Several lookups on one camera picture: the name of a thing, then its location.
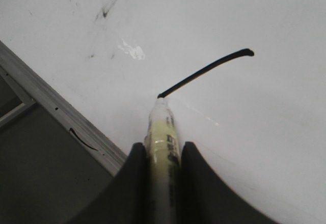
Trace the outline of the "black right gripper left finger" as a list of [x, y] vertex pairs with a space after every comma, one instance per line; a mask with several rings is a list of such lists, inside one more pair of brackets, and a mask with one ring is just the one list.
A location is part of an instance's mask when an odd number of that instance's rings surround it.
[[109, 185], [68, 223], [145, 223], [148, 161], [143, 143], [134, 143]]

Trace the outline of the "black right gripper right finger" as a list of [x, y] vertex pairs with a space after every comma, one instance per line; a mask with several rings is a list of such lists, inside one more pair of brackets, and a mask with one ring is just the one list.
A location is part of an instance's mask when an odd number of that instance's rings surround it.
[[275, 223], [225, 184], [193, 142], [182, 149], [180, 198], [182, 223]]

